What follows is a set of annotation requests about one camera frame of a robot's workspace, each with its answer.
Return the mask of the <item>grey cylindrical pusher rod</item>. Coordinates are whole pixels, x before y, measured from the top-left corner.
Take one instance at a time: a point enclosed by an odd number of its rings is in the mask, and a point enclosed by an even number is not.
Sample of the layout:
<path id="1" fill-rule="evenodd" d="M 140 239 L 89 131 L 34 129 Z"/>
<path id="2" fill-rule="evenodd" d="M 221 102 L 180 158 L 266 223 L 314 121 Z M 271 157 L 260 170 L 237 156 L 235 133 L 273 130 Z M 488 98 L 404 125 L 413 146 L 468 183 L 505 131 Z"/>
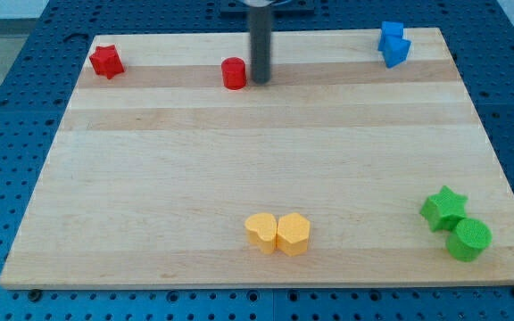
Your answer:
<path id="1" fill-rule="evenodd" d="M 251 78 L 264 85 L 271 78 L 272 3 L 248 3 Z"/>

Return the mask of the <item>dark robot tool mount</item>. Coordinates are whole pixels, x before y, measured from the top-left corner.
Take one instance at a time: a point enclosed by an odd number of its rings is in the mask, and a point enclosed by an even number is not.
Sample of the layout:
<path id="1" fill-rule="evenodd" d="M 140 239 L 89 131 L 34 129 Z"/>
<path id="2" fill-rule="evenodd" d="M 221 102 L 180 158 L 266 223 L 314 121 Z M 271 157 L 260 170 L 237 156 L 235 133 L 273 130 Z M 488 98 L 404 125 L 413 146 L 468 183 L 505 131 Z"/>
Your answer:
<path id="1" fill-rule="evenodd" d="M 315 0 L 282 0 L 272 3 L 274 13 L 314 13 Z M 241 0 L 220 0 L 220 17 L 244 18 L 248 12 L 248 5 Z"/>

